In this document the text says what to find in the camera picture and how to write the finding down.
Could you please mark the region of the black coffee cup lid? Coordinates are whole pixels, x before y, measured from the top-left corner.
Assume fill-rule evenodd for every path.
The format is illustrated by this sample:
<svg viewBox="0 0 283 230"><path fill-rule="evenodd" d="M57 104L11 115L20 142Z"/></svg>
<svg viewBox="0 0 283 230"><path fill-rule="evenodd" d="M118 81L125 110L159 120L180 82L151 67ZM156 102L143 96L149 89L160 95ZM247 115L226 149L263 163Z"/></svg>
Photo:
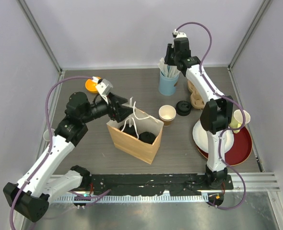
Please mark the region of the black coffee cup lid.
<svg viewBox="0 0 283 230"><path fill-rule="evenodd" d="M131 126L129 126L129 125L122 125L119 128L119 130L121 132L124 132L124 133L126 133L128 135L131 135L131 136L137 138L137 134L136 134L136 130L135 130L135 126L134 125L131 125Z"/></svg>

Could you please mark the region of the cardboard cup carrier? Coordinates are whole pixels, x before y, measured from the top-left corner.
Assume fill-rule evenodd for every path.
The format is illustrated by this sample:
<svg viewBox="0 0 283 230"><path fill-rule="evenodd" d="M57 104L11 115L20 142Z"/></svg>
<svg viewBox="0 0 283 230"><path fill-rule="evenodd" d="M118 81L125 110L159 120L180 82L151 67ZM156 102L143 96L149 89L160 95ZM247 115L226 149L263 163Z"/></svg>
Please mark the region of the cardboard cup carrier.
<svg viewBox="0 0 283 230"><path fill-rule="evenodd" d="M203 109L205 107L205 103L201 95L199 94L197 88L189 80L188 80L188 90L191 92L190 102L192 107L195 109Z"/></svg>

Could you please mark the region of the stack of paper cups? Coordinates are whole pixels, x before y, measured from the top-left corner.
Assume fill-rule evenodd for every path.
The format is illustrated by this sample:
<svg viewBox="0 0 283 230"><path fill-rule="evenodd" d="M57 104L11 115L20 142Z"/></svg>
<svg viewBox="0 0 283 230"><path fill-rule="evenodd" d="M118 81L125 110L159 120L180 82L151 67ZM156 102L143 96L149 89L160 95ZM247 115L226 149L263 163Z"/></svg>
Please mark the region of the stack of paper cups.
<svg viewBox="0 0 283 230"><path fill-rule="evenodd" d="M163 121L164 126L169 126L176 117L176 110L171 105L163 105L158 111L160 119Z"/></svg>

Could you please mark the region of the brown paper bag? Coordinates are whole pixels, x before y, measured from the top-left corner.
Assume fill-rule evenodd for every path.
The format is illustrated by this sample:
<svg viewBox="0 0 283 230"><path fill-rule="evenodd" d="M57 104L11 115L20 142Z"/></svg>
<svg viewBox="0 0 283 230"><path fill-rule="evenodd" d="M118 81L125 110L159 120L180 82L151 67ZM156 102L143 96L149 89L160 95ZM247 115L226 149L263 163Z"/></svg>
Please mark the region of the brown paper bag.
<svg viewBox="0 0 283 230"><path fill-rule="evenodd" d="M148 164L152 164L161 143L164 123L138 109L130 98L126 104L133 113L118 123L108 121L107 128L115 147Z"/></svg>

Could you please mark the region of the black lid stack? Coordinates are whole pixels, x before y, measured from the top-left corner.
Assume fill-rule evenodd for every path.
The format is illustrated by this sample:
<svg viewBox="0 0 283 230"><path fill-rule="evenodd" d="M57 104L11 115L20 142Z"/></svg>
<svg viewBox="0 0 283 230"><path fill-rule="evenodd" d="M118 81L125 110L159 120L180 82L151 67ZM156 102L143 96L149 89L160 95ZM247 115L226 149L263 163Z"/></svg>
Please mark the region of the black lid stack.
<svg viewBox="0 0 283 230"><path fill-rule="evenodd" d="M192 110L192 105L188 101L179 101L175 106L176 113L180 116L188 116Z"/></svg>

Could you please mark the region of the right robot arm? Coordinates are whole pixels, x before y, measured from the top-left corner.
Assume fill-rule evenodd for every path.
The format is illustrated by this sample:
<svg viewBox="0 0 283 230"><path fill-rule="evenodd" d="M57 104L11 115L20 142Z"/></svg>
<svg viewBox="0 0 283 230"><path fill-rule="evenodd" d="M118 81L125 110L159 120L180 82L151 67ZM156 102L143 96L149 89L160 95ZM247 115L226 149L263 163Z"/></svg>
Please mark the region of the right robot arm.
<svg viewBox="0 0 283 230"><path fill-rule="evenodd" d="M167 45L165 63L177 69L196 87L205 103L200 116L202 128L207 133L208 160L205 185L216 189L227 180L227 166L224 161L224 140L233 111L233 98L224 96L208 77L198 57L191 55L189 39L174 38Z"/></svg>

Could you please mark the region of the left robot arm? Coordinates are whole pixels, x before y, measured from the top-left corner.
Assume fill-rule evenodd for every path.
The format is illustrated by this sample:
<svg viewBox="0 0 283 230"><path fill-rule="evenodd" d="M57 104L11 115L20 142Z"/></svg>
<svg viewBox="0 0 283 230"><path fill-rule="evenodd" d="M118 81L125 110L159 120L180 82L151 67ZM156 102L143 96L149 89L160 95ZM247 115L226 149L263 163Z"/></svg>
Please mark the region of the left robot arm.
<svg viewBox="0 0 283 230"><path fill-rule="evenodd" d="M31 222L39 221L49 204L62 194L89 188L92 176L85 168L75 165L62 177L48 182L64 158L87 133L87 123L105 115L118 123L133 113L128 100L113 93L90 103L83 92L73 93L66 105L66 116L59 123L48 147L31 169L15 184L8 182L4 195L10 207Z"/></svg>

